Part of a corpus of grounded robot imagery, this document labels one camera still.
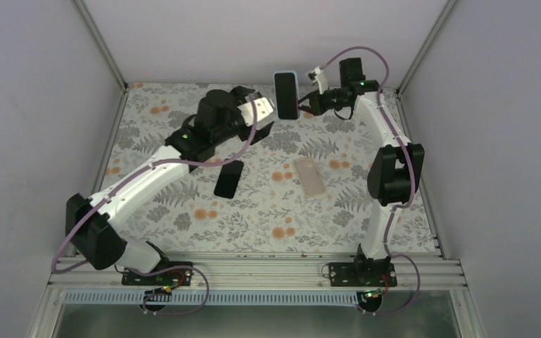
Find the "black smartphone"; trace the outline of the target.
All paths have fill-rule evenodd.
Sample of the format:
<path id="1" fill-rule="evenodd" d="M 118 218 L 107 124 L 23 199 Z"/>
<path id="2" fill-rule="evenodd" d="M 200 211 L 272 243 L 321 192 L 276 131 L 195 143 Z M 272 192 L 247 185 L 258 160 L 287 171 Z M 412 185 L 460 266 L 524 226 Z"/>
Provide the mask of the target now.
<path id="1" fill-rule="evenodd" d="M 225 199 L 233 199 L 240 182 L 244 163 L 242 161 L 233 161 L 225 164 L 220 171 L 213 194 Z"/>

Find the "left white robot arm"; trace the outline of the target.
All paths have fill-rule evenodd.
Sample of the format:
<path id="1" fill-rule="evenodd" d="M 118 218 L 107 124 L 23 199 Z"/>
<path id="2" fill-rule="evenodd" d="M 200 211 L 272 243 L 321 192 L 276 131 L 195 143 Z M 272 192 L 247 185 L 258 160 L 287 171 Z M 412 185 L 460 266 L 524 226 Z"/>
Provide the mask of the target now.
<path id="1" fill-rule="evenodd" d="M 89 197 L 75 194 L 66 203 L 66 244 L 72 244 L 95 270 L 120 265 L 151 285 L 168 275 L 168 257 L 155 244 L 123 237 L 121 227 L 164 187 L 198 167 L 211 167 L 210 158 L 222 143 L 238 137 L 242 148 L 219 162 L 236 161 L 249 146 L 267 137 L 272 128 L 257 125 L 275 110 L 271 99 L 243 86 L 230 91 L 212 89 L 197 112 L 186 118 L 162 146 L 139 167 Z"/>

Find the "phone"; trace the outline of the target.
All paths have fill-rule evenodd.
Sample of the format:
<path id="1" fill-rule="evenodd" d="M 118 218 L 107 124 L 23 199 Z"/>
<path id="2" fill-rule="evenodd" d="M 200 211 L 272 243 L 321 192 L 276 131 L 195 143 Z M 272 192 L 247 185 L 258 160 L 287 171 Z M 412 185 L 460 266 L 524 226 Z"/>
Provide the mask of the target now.
<path id="1" fill-rule="evenodd" d="M 299 118 L 299 86 L 297 74 L 293 71 L 278 71 L 273 74 L 275 103 L 281 120 Z"/>

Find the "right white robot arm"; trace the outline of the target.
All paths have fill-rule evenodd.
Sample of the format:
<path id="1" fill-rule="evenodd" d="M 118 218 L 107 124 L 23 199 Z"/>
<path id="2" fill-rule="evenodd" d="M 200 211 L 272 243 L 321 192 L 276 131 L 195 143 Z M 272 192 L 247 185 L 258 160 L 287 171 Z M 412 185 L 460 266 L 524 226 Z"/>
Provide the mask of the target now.
<path id="1" fill-rule="evenodd" d="M 334 287 L 395 286 L 396 272 L 389 248 L 391 229 L 402 209 L 413 202 L 425 151 L 397 127 L 383 103 L 381 84 L 366 81 L 360 58 L 346 58 L 339 67 L 340 87 L 336 89 L 329 88 L 323 66 L 309 72 L 318 89 L 305 96 L 309 102 L 305 111 L 322 115 L 330 110 L 350 108 L 352 115 L 365 118 L 378 150 L 367 176 L 372 198 L 367 233 L 351 263 L 329 264 L 329 278 Z"/>

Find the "cream phone case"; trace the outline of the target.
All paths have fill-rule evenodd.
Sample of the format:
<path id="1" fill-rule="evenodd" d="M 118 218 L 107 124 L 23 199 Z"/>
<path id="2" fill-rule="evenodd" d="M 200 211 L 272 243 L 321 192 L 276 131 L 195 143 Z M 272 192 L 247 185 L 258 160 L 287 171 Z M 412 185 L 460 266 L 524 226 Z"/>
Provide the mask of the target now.
<path id="1" fill-rule="evenodd" d="M 294 161 L 294 169 L 307 197 L 326 192 L 325 183 L 312 157 L 301 157 Z"/>

